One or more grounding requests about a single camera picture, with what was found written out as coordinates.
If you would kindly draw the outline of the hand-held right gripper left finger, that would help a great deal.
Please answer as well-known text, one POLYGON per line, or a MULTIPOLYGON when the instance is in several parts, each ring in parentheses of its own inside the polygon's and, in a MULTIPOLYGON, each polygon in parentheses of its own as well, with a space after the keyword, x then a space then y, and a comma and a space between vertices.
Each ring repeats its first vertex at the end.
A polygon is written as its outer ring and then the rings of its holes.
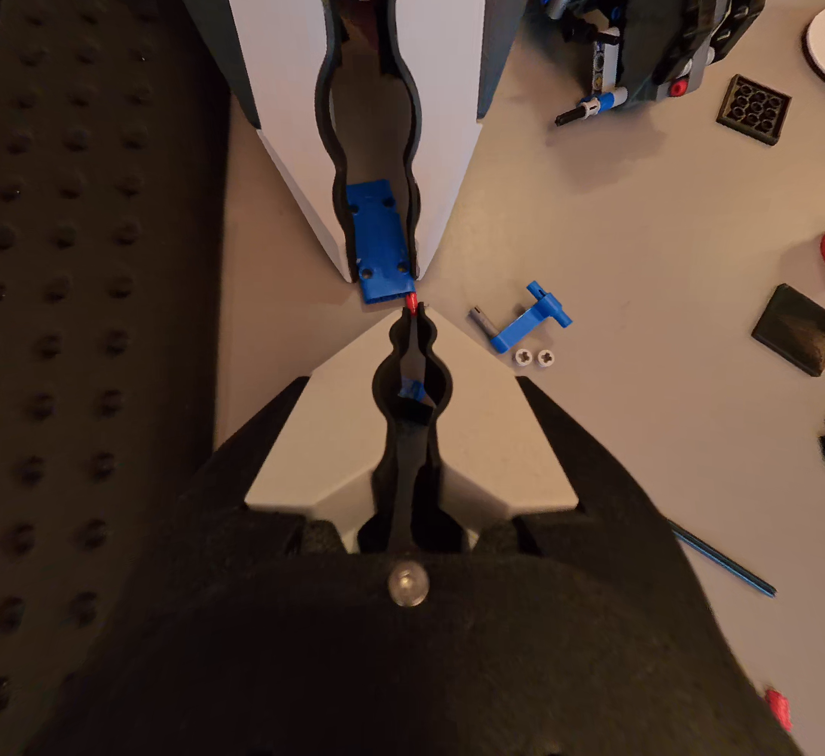
POLYGON ((394 346, 395 310, 317 367, 246 493, 252 510, 327 521, 345 549, 376 513, 371 479, 385 454, 387 424, 373 393, 394 346))

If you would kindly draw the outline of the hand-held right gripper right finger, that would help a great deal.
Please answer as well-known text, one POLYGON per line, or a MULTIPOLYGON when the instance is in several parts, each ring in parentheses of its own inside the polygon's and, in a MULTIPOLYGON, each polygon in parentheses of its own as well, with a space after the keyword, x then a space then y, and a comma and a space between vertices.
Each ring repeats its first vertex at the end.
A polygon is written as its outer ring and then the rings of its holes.
POLYGON ((513 370, 431 308, 418 308, 420 346, 443 386, 430 393, 438 508, 469 547, 513 518, 576 510, 578 496, 513 370))

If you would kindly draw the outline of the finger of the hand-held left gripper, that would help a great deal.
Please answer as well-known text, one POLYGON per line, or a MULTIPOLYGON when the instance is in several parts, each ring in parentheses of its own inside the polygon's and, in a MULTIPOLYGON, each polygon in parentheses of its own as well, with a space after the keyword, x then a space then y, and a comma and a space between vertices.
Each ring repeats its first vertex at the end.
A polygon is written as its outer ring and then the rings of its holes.
POLYGON ((422 278, 444 235, 482 131, 478 115, 486 0, 393 0, 394 56, 413 106, 404 159, 407 235, 422 278))
POLYGON ((329 115, 322 78, 331 68, 334 29, 324 0, 229 0, 253 92, 258 136, 325 253, 353 281, 347 240, 336 212, 334 159, 318 114, 329 115))

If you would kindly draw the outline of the blue angled holed beam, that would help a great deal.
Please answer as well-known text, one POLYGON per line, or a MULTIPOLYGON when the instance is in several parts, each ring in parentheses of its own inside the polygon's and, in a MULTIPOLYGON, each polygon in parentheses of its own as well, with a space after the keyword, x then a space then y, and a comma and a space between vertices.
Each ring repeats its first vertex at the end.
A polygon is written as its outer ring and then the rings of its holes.
POLYGON ((530 282, 526 288, 535 299, 532 306, 490 338, 492 348, 499 354, 514 348, 547 320, 554 320, 563 329, 572 324, 572 318, 562 308, 561 302, 537 281, 530 282))

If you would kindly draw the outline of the blue holed panel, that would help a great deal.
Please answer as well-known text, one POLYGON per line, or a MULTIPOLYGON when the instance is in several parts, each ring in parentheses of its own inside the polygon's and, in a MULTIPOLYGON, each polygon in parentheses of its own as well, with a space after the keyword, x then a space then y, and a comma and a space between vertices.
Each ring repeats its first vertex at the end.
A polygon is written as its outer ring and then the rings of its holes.
POLYGON ((367 305, 414 293, 410 256, 396 200, 387 180, 348 184, 356 268, 367 305))

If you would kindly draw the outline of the black toy truck model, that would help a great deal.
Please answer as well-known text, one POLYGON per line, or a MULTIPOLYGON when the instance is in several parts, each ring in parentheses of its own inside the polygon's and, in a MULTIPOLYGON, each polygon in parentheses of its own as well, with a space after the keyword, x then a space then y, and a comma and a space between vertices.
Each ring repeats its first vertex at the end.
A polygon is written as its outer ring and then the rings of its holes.
POLYGON ((566 43, 593 48, 588 94, 562 127, 597 114, 697 90, 767 0, 538 0, 566 43))

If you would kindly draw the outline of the white book stand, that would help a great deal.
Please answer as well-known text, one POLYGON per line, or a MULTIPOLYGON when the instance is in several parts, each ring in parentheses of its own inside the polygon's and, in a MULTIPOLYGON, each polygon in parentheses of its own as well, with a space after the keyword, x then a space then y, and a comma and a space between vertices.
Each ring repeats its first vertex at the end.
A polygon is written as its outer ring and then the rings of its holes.
POLYGON ((824 81, 824 19, 825 10, 822 9, 810 20, 802 35, 802 50, 805 60, 813 73, 824 81))

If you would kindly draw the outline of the grey desk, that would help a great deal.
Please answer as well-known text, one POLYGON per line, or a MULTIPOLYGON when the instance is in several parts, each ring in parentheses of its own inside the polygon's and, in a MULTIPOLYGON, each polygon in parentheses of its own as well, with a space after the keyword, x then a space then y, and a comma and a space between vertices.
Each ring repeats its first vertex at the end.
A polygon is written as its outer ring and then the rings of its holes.
POLYGON ((685 551, 749 678, 823 754, 823 377, 751 338, 779 284, 823 305, 823 83, 801 35, 823 0, 767 0, 680 101, 556 128, 572 50, 524 20, 420 297, 480 345, 536 280, 572 317, 528 376, 656 506, 777 587, 685 551), (737 73, 792 97, 768 146, 716 122, 737 73))

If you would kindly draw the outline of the long black axle rod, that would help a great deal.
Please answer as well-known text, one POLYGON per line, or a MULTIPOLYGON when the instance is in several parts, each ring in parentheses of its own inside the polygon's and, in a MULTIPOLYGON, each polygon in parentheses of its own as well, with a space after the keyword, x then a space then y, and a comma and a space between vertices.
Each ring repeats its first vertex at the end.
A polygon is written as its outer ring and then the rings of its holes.
POLYGON ((737 561, 734 561, 729 556, 723 554, 712 545, 707 544, 707 542, 703 539, 697 537, 696 534, 686 530, 684 527, 671 519, 668 518, 666 521, 676 539, 682 544, 688 546, 694 552, 702 555, 718 567, 726 570, 727 573, 736 577, 738 580, 742 581, 751 588, 757 590, 759 593, 770 598, 776 597, 776 588, 762 577, 748 570, 746 567, 739 564, 737 561))

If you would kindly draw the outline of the black dimpled mat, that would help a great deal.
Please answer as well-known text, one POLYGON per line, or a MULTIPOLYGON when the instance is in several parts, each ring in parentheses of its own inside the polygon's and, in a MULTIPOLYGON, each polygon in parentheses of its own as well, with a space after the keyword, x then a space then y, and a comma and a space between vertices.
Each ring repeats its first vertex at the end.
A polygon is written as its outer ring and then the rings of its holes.
POLYGON ((2 754, 211 451, 230 95, 182 0, 2 0, 2 754))

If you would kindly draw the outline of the black grid plate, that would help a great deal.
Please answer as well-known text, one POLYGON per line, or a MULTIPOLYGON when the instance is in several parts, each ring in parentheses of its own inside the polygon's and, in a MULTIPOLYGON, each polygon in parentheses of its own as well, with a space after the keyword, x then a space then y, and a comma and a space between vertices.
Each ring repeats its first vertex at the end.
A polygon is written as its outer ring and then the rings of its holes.
POLYGON ((728 83, 716 122, 758 143, 775 146, 791 101, 788 94, 737 73, 728 83))

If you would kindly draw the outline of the black square printed tile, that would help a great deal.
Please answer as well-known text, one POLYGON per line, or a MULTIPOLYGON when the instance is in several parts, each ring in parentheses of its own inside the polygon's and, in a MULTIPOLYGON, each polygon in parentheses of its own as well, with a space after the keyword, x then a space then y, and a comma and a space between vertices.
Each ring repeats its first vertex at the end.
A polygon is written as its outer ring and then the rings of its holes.
POLYGON ((824 308, 786 283, 780 284, 751 337, 810 377, 824 370, 824 308))

